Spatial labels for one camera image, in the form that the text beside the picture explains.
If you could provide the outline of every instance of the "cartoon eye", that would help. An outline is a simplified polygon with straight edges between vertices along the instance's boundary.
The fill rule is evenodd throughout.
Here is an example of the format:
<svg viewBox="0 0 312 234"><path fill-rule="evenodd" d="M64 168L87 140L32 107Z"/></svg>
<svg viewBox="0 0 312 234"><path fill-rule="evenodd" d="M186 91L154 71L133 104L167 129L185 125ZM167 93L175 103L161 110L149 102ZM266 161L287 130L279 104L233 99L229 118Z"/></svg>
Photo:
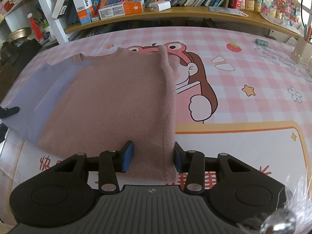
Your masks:
<svg viewBox="0 0 312 234"><path fill-rule="evenodd" d="M170 49L172 49L172 50L178 50L178 49L180 49L182 46L181 46L180 44L178 44L178 43L174 43L174 44L170 44L168 47L169 47Z"/></svg>
<svg viewBox="0 0 312 234"><path fill-rule="evenodd" d="M131 47L131 48L129 48L129 50L138 52L138 48L137 47Z"/></svg>

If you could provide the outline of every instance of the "gray ribbed panel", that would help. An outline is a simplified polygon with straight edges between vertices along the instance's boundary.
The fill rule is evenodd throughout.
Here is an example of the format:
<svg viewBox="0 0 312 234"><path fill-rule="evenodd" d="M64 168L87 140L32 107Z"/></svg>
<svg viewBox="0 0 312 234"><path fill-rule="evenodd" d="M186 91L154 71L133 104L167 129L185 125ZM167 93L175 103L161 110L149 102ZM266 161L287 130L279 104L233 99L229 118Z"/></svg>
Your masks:
<svg viewBox="0 0 312 234"><path fill-rule="evenodd" d="M200 196L178 186L125 186L116 195L102 196L79 221L53 229L16 226L10 234L241 234L217 218Z"/></svg>

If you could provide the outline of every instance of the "black cable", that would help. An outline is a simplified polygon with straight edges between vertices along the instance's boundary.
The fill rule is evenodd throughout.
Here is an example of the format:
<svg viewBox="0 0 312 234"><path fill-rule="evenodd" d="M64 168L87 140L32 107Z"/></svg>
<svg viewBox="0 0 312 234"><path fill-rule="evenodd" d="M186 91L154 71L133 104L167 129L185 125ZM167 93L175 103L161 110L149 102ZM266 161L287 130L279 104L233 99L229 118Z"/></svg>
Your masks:
<svg viewBox="0 0 312 234"><path fill-rule="evenodd" d="M303 22L303 16L302 16L302 3L303 3L303 0L301 0L301 20L302 20L302 25L305 26L305 23Z"/></svg>

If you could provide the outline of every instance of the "orange pencil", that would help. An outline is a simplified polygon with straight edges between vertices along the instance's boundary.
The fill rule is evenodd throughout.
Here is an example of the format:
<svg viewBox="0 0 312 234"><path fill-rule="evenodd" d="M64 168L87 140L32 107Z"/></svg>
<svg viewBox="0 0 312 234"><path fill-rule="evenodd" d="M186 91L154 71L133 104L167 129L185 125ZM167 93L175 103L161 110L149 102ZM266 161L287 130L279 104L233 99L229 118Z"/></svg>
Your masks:
<svg viewBox="0 0 312 234"><path fill-rule="evenodd" d="M311 28L311 26L309 26L307 36L305 37L306 42L309 42L309 40L310 40L311 30L312 30L312 28Z"/></svg>

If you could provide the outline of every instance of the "white charger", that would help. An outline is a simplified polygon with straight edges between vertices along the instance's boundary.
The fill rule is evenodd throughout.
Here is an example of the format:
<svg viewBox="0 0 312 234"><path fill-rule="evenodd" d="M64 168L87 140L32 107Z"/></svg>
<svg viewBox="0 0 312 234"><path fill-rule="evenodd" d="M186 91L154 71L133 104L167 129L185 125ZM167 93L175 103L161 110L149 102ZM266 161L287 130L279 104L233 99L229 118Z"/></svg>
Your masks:
<svg viewBox="0 0 312 234"><path fill-rule="evenodd" d="M160 12L171 8L169 1L158 1L149 4L149 9L154 12Z"/></svg>

